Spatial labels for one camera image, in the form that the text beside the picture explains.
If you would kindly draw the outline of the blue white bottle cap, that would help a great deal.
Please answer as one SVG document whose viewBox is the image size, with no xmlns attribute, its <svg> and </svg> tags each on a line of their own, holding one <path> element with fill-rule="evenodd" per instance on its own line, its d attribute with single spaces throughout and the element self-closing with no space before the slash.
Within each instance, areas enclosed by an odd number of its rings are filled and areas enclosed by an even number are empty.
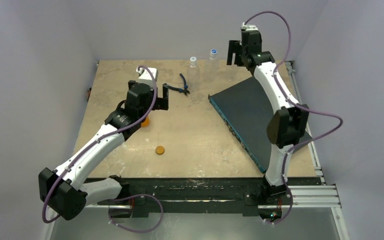
<svg viewBox="0 0 384 240">
<path fill-rule="evenodd" d="M 216 56 L 216 55 L 217 55 L 217 50 L 216 50 L 216 49 L 212 49 L 212 50 L 210 51 L 210 55 L 211 55 L 211 56 Z"/>
</svg>

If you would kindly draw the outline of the orange juice bottle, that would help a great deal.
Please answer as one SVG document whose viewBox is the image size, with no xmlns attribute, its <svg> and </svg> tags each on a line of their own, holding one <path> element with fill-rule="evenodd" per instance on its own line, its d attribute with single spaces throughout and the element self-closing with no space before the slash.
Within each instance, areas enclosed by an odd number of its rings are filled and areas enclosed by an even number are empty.
<svg viewBox="0 0 384 240">
<path fill-rule="evenodd" d="M 147 116 L 147 117 L 143 120 L 143 122 L 141 123 L 141 127 L 142 127 L 142 128 L 148 127 L 149 124 L 150 124 L 150 118 L 149 118 L 149 116 Z"/>
</svg>

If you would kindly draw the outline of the clear plastic bottle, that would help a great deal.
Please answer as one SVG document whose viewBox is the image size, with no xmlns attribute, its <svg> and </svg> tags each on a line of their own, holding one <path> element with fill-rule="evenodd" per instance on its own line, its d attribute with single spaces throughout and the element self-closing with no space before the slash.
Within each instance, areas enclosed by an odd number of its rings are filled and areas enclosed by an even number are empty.
<svg viewBox="0 0 384 240">
<path fill-rule="evenodd" d="M 207 83 L 213 82 L 216 79 L 219 61 L 216 56 L 211 56 L 209 52 L 209 58 L 206 60 L 204 68 L 204 81 Z"/>
</svg>

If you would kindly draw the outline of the orange bottle cap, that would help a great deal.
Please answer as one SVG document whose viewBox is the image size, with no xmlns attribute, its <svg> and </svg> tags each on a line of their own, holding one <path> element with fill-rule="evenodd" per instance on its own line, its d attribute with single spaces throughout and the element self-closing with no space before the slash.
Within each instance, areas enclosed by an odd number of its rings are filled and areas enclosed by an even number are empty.
<svg viewBox="0 0 384 240">
<path fill-rule="evenodd" d="M 155 148 L 155 153 L 156 153 L 157 155 L 162 155 L 162 154 L 165 153 L 165 148 L 164 148 L 163 146 L 159 145 L 159 146 L 157 146 L 157 147 Z"/>
</svg>

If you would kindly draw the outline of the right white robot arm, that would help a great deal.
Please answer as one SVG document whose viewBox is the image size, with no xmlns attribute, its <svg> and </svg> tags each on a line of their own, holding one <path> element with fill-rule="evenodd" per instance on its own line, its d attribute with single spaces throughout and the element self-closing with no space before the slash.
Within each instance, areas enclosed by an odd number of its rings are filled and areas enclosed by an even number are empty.
<svg viewBox="0 0 384 240">
<path fill-rule="evenodd" d="M 262 200 L 272 204 L 288 192 L 286 172 L 293 148 L 306 132 L 309 113 L 304 109 L 307 105 L 299 104 L 285 83 L 277 78 L 278 66 L 269 51 L 262 51 L 262 36 L 255 25 L 242 26 L 241 40 L 229 41 L 226 63 L 246 67 L 262 86 L 273 110 L 266 128 L 271 153 L 260 191 Z"/>
</svg>

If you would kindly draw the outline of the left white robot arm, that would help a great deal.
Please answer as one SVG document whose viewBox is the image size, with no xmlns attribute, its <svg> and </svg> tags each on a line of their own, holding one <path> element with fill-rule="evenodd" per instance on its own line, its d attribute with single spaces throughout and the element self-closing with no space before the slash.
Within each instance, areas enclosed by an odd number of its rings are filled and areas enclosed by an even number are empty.
<svg viewBox="0 0 384 240">
<path fill-rule="evenodd" d="M 90 173 L 114 149 L 126 142 L 152 110 L 168 110 L 169 86 L 162 86 L 162 97 L 146 83 L 128 82 L 126 99 L 109 114 L 98 132 L 75 155 L 55 169 L 44 168 L 38 175 L 39 197 L 43 201 L 42 219 L 47 207 L 69 221 L 84 207 L 112 200 L 118 205 L 129 199 L 129 184 L 119 176 L 87 183 Z"/>
</svg>

